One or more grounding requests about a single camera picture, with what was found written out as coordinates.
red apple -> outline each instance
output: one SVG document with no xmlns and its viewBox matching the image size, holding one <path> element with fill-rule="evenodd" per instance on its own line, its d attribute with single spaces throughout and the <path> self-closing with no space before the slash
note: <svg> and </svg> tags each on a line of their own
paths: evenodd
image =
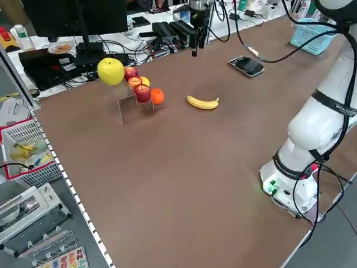
<svg viewBox="0 0 357 268">
<path fill-rule="evenodd" d="M 141 85 L 142 83 L 143 82 L 141 81 L 141 78 L 138 76 L 132 76 L 128 80 L 128 84 L 132 89 L 135 88 L 137 85 Z"/>
<path fill-rule="evenodd" d="M 134 93 L 138 102 L 148 102 L 151 99 L 150 88 L 147 85 L 137 85 L 134 88 Z"/>
<path fill-rule="evenodd" d="M 139 76 L 138 70 L 135 67 L 126 67 L 124 69 L 125 80 L 128 81 L 132 76 Z"/>
</svg>

white plastic basket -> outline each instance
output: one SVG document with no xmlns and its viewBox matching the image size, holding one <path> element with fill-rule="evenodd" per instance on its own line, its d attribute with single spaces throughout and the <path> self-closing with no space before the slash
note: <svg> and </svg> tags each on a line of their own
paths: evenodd
<svg viewBox="0 0 357 268">
<path fill-rule="evenodd" d="M 40 130 L 32 119 L 26 119 L 15 125 L 0 128 L 0 143 L 4 163 L 14 162 L 11 159 L 11 152 L 15 143 L 30 145 L 43 140 L 44 138 Z M 54 161 L 39 165 L 35 169 L 20 174 L 18 166 L 6 166 L 5 174 L 7 180 L 15 180 L 25 186 L 35 187 L 40 187 L 45 183 L 61 177 L 61 172 Z"/>
</svg>

smartphone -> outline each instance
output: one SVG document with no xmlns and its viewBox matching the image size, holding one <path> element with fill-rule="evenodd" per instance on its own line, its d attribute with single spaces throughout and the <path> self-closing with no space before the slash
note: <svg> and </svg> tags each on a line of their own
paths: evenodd
<svg viewBox="0 0 357 268">
<path fill-rule="evenodd" d="M 230 59 L 228 63 L 249 77 L 254 77 L 264 71 L 262 64 L 246 56 Z"/>
</svg>

table surface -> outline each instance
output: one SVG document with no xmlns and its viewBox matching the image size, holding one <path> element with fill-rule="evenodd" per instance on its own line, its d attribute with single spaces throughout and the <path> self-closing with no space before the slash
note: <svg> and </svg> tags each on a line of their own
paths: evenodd
<svg viewBox="0 0 357 268">
<path fill-rule="evenodd" d="M 254 5 L 251 6 L 252 10 L 255 10 L 257 13 L 259 13 L 260 11 L 260 6 L 261 6 L 261 2 L 256 2 Z M 145 12 L 141 12 L 141 13 L 137 13 L 134 15 L 131 15 L 132 17 L 139 17 L 139 16 L 143 16 L 145 17 L 147 20 L 150 21 L 150 23 L 154 23 L 154 22 L 162 22 L 162 21 L 167 21 L 167 22 L 171 22 L 173 21 L 173 17 L 172 17 L 172 11 L 176 8 L 181 6 L 181 4 L 177 5 L 177 6 L 172 6 L 170 7 L 170 11 L 169 12 L 162 12 L 159 14 L 149 14 L 149 13 L 145 13 Z M 227 3 L 226 4 L 226 10 L 227 11 L 232 11 L 233 5 L 231 3 Z M 283 14 L 285 14 L 285 11 L 283 10 L 282 5 L 280 5 L 273 14 L 271 14 L 270 17 L 267 18 L 267 20 L 272 20 L 278 17 L 281 17 Z M 242 19 L 246 20 L 246 21 L 239 21 L 239 29 L 245 29 L 245 28 L 249 28 L 249 27 L 253 27 L 257 24 L 260 24 L 262 22 L 265 22 L 267 20 L 263 19 L 263 18 L 251 18 L 245 15 L 242 15 Z M 230 25 L 230 30 L 232 33 L 236 32 L 235 30 L 235 24 L 234 21 L 229 20 L 229 25 Z M 225 36 L 228 33 L 228 28 L 227 28 L 227 22 L 221 22 L 216 13 L 214 13 L 214 18 L 213 18 L 213 22 L 212 22 L 212 30 L 215 32 L 215 34 L 219 37 Z M 110 34 L 106 34 L 106 35 L 101 35 L 101 37 L 104 40 L 112 40 L 112 41 L 116 41 L 121 43 L 122 45 L 126 46 L 129 49 L 136 49 L 139 47 L 140 43 L 142 41 L 144 41 L 144 43 L 140 46 L 140 48 L 142 48 L 147 40 L 151 40 L 153 39 L 152 37 L 150 38 L 140 38 L 138 35 L 140 32 L 151 32 L 152 31 L 152 25 L 147 25 L 147 26 L 143 26 L 143 27 L 138 27 L 135 28 L 133 30 L 133 33 L 131 36 L 126 37 L 124 34 L 122 33 L 110 33 Z M 44 47 L 48 47 L 49 46 L 49 42 L 47 37 L 38 37 L 38 36 L 32 36 L 32 41 L 36 46 L 36 49 L 42 49 Z M 100 38 L 98 36 L 90 36 L 90 41 L 91 42 L 96 42 L 96 41 L 100 41 Z M 215 37 L 211 34 L 210 36 L 210 40 L 213 40 Z M 60 37 L 58 42 L 64 42 L 64 41 L 71 41 L 73 43 L 73 49 L 72 49 L 72 53 L 75 53 L 75 42 L 82 42 L 83 39 L 81 36 L 77 36 L 75 39 L 73 36 L 71 37 Z M 115 51 L 118 53 L 130 53 L 130 51 L 124 51 L 120 46 L 118 45 L 113 45 L 113 44 L 107 44 L 109 49 L 111 51 Z M 105 51 L 108 51 L 107 46 L 103 46 L 103 49 Z M 10 52 L 8 53 L 9 58 L 11 59 L 12 63 L 14 64 L 15 68 L 17 69 L 18 73 L 21 74 L 21 78 L 24 81 L 25 85 L 31 89 L 31 88 L 35 88 L 36 86 L 34 85 L 34 83 L 27 77 L 24 75 L 24 71 L 23 71 L 23 66 L 20 63 L 19 57 L 18 57 L 18 53 L 22 52 L 22 50 L 19 51 L 14 51 L 14 52 Z M 138 61 L 142 61 L 146 58 L 146 55 L 137 55 L 137 59 Z M 84 78 L 84 76 L 76 78 L 76 81 L 86 81 L 86 78 Z M 71 83 L 69 82 L 69 84 L 72 87 L 77 87 L 80 84 L 79 83 Z M 59 92 L 65 91 L 66 87 L 63 85 L 57 85 L 55 87 L 52 87 L 48 90 L 45 90 L 43 92 L 41 92 L 40 97 L 48 97 L 50 95 L 54 95 L 57 94 Z"/>
<path fill-rule="evenodd" d="M 267 58 L 293 49 L 287 18 L 242 31 Z M 313 56 L 299 51 L 250 79 L 228 59 L 246 54 L 237 37 L 197 58 L 182 51 L 139 67 L 166 93 L 155 113 L 127 109 L 100 81 L 41 100 L 36 117 L 96 226 L 123 268 L 279 267 L 310 226 L 274 205 L 259 169 L 287 138 L 287 125 L 326 75 L 341 39 Z M 220 97 L 202 111 L 185 99 Z M 345 177 L 357 166 L 354 130 L 329 165 Z M 339 191 L 324 174 L 321 206 Z"/>
</svg>

floor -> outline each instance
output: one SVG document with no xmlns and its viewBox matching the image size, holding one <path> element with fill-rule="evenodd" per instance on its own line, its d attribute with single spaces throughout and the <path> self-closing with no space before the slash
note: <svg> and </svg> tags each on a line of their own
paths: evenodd
<svg viewBox="0 0 357 268">
<path fill-rule="evenodd" d="M 4 25 L 9 24 L 6 24 L 0 12 L 0 26 Z M 0 96 L 13 92 L 12 86 L 2 70 L 0 70 L 0 84 Z M 340 207 L 348 215 L 352 223 L 357 226 L 357 209 L 355 205 L 357 204 L 357 181 L 355 184 L 348 187 L 340 203 Z M 90 231 L 80 215 L 64 181 L 56 181 L 53 187 L 74 215 L 73 219 L 66 221 L 62 228 L 72 229 L 76 235 L 78 244 L 85 246 L 91 268 L 106 267 L 104 258 L 98 251 L 98 247 L 90 235 Z M 16 191 L 21 190 L 16 185 L 6 183 L 6 186 L 0 186 L 0 197 L 4 197 L 6 193 L 14 193 Z M 331 211 L 324 222 L 318 225 L 311 241 L 296 252 L 286 265 L 286 268 L 352 268 L 356 267 L 357 264 L 356 252 L 357 236 L 341 211 L 336 208 Z M 31 264 L 27 261 L 15 261 L 13 257 L 3 252 L 0 252 L 0 263 L 4 264 L 2 267 L 31 267 Z"/>
<path fill-rule="evenodd" d="M 4 71 L 0 67 L 0 97 L 14 93 L 12 85 L 9 79 L 6 77 Z M 2 154 L 0 154 L 0 163 L 3 162 Z M 3 169 L 0 169 L 0 175 L 4 176 Z M 67 219 L 60 227 L 61 229 L 73 231 L 77 245 L 84 246 L 87 254 L 88 261 L 91 268 L 106 268 L 108 267 L 102 253 L 99 251 L 97 243 L 91 235 L 78 206 L 75 203 L 73 196 L 71 195 L 64 179 L 58 179 L 51 183 L 53 189 L 57 195 L 62 199 L 62 201 L 67 205 L 68 209 L 73 214 L 72 218 Z M 23 191 L 23 187 L 17 183 L 4 183 L 0 184 L 0 203 L 9 198 L 20 194 Z M 0 267 L 11 267 L 11 268 L 31 268 L 31 262 L 24 259 L 16 259 L 11 255 L 8 255 L 0 251 Z"/>
</svg>

